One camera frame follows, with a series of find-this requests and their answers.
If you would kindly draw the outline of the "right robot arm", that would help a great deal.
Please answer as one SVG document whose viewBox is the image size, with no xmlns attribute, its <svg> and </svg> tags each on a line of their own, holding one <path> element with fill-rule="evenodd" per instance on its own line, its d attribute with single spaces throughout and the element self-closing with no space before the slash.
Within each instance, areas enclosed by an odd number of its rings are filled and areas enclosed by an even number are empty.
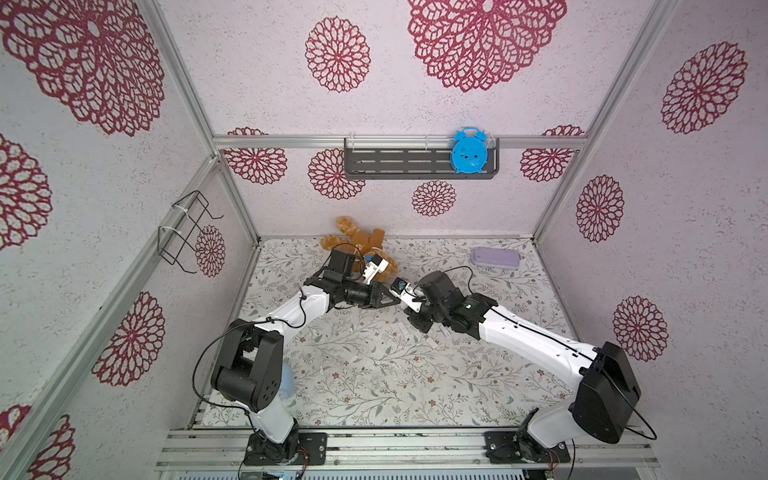
<svg viewBox="0 0 768 480">
<path fill-rule="evenodd" d="M 415 283 L 396 279 L 392 293 L 409 322 L 423 333 L 440 324 L 455 333 L 506 349 L 557 377 L 571 393 L 546 408 L 532 409 L 504 441 L 489 451 L 494 463 L 558 459 L 568 441 L 590 437 L 616 445 L 625 433 L 638 434 L 632 418 L 641 415 L 641 389 L 625 350 L 607 341 L 591 345 L 523 319 L 497 300 L 463 292 L 448 274 L 432 272 Z"/>
</svg>

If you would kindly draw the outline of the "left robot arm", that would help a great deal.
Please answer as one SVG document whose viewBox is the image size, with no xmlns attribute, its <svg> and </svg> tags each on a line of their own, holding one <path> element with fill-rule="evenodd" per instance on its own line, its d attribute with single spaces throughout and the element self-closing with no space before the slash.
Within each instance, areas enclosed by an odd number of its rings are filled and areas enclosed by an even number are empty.
<svg viewBox="0 0 768 480">
<path fill-rule="evenodd" d="M 217 408 L 244 413 L 252 433 L 244 466 L 286 465 L 315 459 L 301 444 L 298 421 L 287 411 L 279 390 L 284 347 L 303 328 L 346 303 L 361 309 L 396 305 L 399 299 L 376 277 L 390 261 L 380 254 L 333 248 L 321 267 L 298 286 L 285 303 L 262 317 L 236 319 L 212 345 L 219 350 L 210 376 L 211 388 L 226 400 L 208 400 Z"/>
</svg>

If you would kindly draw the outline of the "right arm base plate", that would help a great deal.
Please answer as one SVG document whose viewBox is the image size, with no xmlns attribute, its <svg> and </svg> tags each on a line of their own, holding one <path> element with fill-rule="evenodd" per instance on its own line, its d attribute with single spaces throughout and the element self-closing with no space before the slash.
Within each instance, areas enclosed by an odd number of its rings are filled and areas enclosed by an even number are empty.
<svg viewBox="0 0 768 480">
<path fill-rule="evenodd" d="M 486 431 L 483 438 L 486 457 L 491 464 L 546 463 L 556 466 L 571 461 L 564 443 L 545 448 L 527 434 L 512 430 Z"/>
</svg>

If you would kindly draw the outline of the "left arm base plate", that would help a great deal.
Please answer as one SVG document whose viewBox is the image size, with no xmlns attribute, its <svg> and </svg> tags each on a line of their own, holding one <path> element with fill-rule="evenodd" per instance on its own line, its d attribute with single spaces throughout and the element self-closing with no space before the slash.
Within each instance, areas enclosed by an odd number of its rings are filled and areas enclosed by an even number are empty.
<svg viewBox="0 0 768 480">
<path fill-rule="evenodd" d="M 296 431 L 283 443 L 269 440 L 263 433 L 249 437 L 244 457 L 245 466 L 317 466 L 326 462 L 328 435 Z"/>
</svg>

